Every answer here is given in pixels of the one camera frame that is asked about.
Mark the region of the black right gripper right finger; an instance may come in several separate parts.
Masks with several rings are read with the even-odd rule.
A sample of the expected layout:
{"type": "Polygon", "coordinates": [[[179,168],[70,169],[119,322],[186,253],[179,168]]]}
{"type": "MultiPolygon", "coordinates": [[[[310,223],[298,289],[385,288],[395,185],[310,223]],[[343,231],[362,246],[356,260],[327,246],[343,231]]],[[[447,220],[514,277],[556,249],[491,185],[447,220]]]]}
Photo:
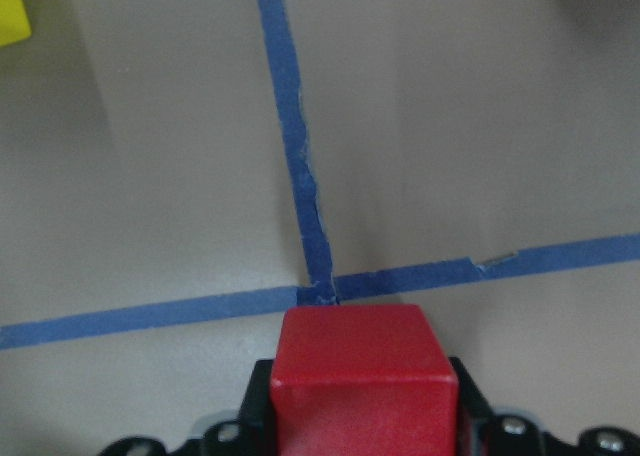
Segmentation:
{"type": "Polygon", "coordinates": [[[494,411],[462,360],[450,356],[449,362],[457,376],[459,387],[455,454],[458,456],[487,455],[488,431],[495,417],[494,411]]]}

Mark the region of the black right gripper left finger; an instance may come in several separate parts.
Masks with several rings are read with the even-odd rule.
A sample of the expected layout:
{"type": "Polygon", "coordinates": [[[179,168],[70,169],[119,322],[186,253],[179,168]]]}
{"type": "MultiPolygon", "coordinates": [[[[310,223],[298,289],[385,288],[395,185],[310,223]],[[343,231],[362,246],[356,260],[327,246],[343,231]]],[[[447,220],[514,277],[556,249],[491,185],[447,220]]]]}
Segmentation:
{"type": "Polygon", "coordinates": [[[276,454],[276,415],[270,397],[273,363],[255,363],[238,412],[244,455],[276,454]]]}

